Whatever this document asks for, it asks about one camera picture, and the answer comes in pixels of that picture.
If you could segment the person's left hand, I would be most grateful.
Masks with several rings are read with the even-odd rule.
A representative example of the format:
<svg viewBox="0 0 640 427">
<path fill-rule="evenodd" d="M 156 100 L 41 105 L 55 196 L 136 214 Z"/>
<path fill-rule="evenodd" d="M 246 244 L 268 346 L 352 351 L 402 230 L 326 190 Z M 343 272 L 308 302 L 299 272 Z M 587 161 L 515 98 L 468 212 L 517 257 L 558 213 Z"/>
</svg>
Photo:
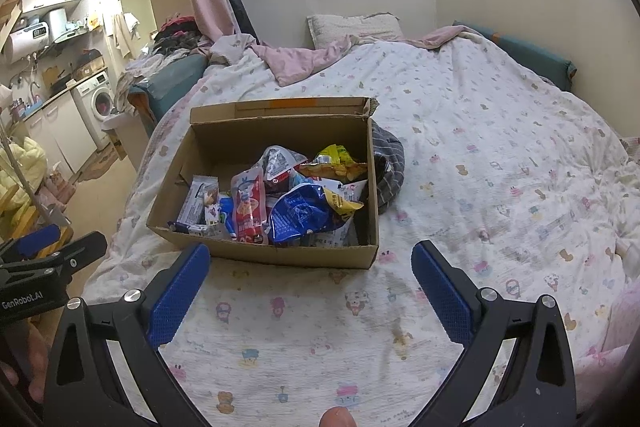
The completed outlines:
<svg viewBox="0 0 640 427">
<path fill-rule="evenodd" d="M 42 404 L 46 387 L 49 346 L 37 327 L 29 321 L 19 321 L 1 329 L 1 338 L 8 340 L 8 349 L 1 352 L 1 369 L 16 386 L 24 375 L 29 382 L 32 401 Z"/>
</svg>

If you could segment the person's right hand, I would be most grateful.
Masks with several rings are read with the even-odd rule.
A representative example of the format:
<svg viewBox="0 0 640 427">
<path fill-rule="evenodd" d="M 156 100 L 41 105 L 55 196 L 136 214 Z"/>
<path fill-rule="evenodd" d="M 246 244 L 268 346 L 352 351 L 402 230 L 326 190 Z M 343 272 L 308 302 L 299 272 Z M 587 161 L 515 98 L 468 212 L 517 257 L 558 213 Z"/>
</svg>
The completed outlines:
<svg viewBox="0 0 640 427">
<path fill-rule="evenodd" d="M 346 407 L 332 407 L 320 418 L 319 427 L 357 427 L 357 423 Z"/>
</svg>

